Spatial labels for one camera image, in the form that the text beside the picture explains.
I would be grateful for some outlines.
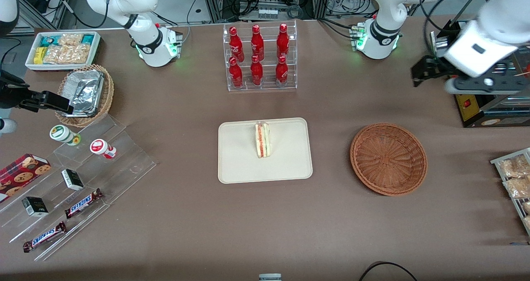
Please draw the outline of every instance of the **table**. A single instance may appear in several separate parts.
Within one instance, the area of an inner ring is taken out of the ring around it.
[[[160,164],[45,262],[0,234],[0,279],[350,281],[377,260],[420,280],[528,279],[530,250],[508,245],[528,237],[488,162],[528,147],[528,128],[462,128],[441,80],[412,87],[409,68],[426,53],[421,18],[409,17],[384,60],[353,53],[316,21],[297,23],[299,88],[265,94],[227,91],[221,25],[194,26],[182,58],[163,68],[145,65],[125,30],[100,31],[98,63],[116,88],[110,113]],[[28,71],[25,81],[54,91],[64,75]],[[218,181],[220,124],[289,117],[308,122],[312,177]],[[58,147],[52,111],[12,118],[19,128],[0,137],[1,164]],[[355,134],[383,121],[415,134],[429,158],[410,195],[380,196],[350,166]],[[407,280],[392,268],[371,274]]]

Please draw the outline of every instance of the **red bottle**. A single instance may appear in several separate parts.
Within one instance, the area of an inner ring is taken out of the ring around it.
[[[260,34],[260,26],[252,25],[252,55],[257,55],[260,60],[265,58],[265,46],[263,45],[263,36]]]
[[[278,58],[278,64],[276,65],[276,85],[278,87],[284,87],[287,84],[287,72],[289,67],[285,64],[285,56]]]
[[[252,83],[256,86],[260,86],[263,83],[263,66],[261,66],[258,55],[252,56],[250,72],[252,72]]]
[[[243,87],[243,72],[241,72],[240,66],[237,64],[237,59],[235,57],[230,57],[230,79],[236,89]]]
[[[237,29],[234,26],[229,28],[230,32],[230,51],[232,56],[234,56],[238,62],[243,62],[245,60],[245,54],[243,53],[243,42],[241,38],[237,35]]]
[[[287,34],[287,25],[284,23],[280,24],[280,34],[278,34],[278,39],[276,39],[276,46],[278,58],[282,55],[287,56],[289,53],[289,36]]]

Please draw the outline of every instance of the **small black box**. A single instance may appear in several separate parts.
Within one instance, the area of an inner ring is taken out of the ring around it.
[[[28,215],[33,217],[44,217],[48,214],[48,210],[42,201],[42,198],[26,196],[22,200],[22,205],[28,212]]]
[[[61,173],[63,174],[63,179],[68,188],[76,191],[83,189],[83,182],[81,181],[81,178],[77,172],[67,168],[61,171]]]

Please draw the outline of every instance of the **cookie box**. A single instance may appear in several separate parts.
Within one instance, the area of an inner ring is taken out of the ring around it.
[[[84,64],[61,64],[61,65],[35,64],[34,57],[35,57],[35,54],[37,53],[38,47],[41,46],[42,38],[47,38],[50,36],[57,36],[63,33],[83,34],[83,35],[94,36],[94,38],[92,39],[92,43],[90,45],[90,51],[89,51],[89,56],[87,57],[87,61]],[[31,46],[30,52],[28,53],[28,58],[26,59],[26,67],[33,71],[66,71],[66,70],[73,70],[73,69],[81,68],[83,66],[90,66],[94,62],[96,53],[98,51],[98,45],[99,45],[100,39],[101,39],[100,34],[94,31],[59,31],[59,32],[38,33],[35,36],[34,43]]]
[[[48,160],[25,154],[0,170],[0,202],[3,202],[51,169]]]

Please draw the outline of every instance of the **brown wicker basket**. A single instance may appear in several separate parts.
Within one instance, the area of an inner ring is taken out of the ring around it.
[[[350,161],[367,187],[388,196],[416,190],[427,172],[422,144],[405,128],[389,123],[360,130],[350,147]]]
[[[105,70],[105,68],[99,66],[99,65],[90,65],[90,66],[83,66],[82,68],[78,68],[74,70],[74,72],[79,71],[88,71],[88,70],[99,70],[104,73],[105,75],[105,81],[103,84],[103,90],[101,91],[101,98],[99,102],[99,111],[98,113],[91,118],[67,118],[63,117],[59,114],[59,112],[55,112],[55,116],[65,125],[68,126],[75,126],[75,127],[86,127],[99,117],[102,117],[105,115],[108,110],[110,109],[110,106],[112,104],[112,96],[114,95],[114,82],[112,81],[112,77],[108,74],[108,72]],[[63,93],[63,87],[65,86],[66,77],[63,79],[63,83],[61,83],[61,86],[59,87],[59,94]]]

